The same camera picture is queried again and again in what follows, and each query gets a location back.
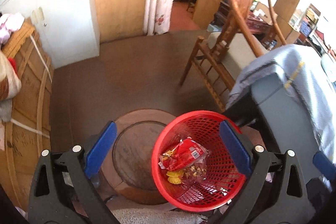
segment basket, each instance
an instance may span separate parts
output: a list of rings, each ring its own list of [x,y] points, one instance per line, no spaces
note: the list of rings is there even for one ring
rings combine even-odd
[[[159,135],[152,153],[152,175],[161,195],[174,206],[191,212],[213,210],[234,198],[243,186],[245,176],[236,169],[219,136],[219,124],[223,120],[240,132],[227,117],[200,110],[177,117]],[[186,137],[211,151],[207,158],[207,176],[201,183],[174,185],[161,172],[159,156]]]

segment pink cloth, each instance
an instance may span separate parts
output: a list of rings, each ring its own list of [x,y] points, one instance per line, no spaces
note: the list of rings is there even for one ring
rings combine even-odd
[[[12,32],[19,30],[25,18],[20,14],[4,14],[0,17],[0,44],[6,44]]]

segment white cabinet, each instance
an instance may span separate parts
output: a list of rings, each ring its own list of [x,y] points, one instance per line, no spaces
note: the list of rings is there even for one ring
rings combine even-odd
[[[55,68],[99,55],[89,0],[0,0],[2,13],[24,17],[39,7],[44,20],[33,23]]]

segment white strap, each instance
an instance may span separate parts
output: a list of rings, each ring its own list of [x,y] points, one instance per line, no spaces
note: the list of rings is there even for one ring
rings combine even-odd
[[[39,48],[37,47],[36,42],[35,42],[35,40],[34,40],[34,37],[33,37],[32,35],[30,35],[30,39],[31,39],[32,43],[34,44],[34,47],[35,47],[35,49],[36,49],[36,51],[37,51],[37,53],[38,53],[38,55],[39,55],[39,57],[40,57],[40,59],[41,59],[41,61],[42,61],[42,63],[43,63],[45,69],[46,69],[47,72],[48,72],[50,82],[53,83],[53,81],[52,81],[52,79],[51,79],[51,75],[50,75],[49,68],[48,68],[47,64],[44,62],[44,59],[43,59],[43,57],[42,57],[42,55],[41,55],[41,53],[40,53],[40,51],[39,51]]]
[[[14,120],[13,118],[11,118],[10,121],[11,121],[12,123],[16,124],[17,126],[22,127],[22,128],[24,128],[24,129],[26,129],[26,130],[28,130],[28,131],[30,131],[30,132],[33,132],[33,133],[42,135],[43,137],[46,137],[46,138],[50,139],[50,137],[49,137],[47,134],[44,134],[42,131],[39,131],[39,130],[34,129],[34,128],[31,128],[31,127],[29,127],[29,126],[27,126],[27,125],[25,125],[25,124],[23,124],[23,123],[20,123],[20,122],[17,121],[17,120]]]

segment floor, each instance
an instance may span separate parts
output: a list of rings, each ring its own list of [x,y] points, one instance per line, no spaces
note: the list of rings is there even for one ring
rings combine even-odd
[[[176,31],[105,43],[100,56],[55,70],[50,105],[51,148],[66,151],[132,110],[155,108],[175,116],[218,111],[201,78],[191,69],[178,82],[198,35]]]
[[[199,30],[199,26],[192,20],[194,8],[187,11],[187,2],[173,2],[170,16],[169,31]]]

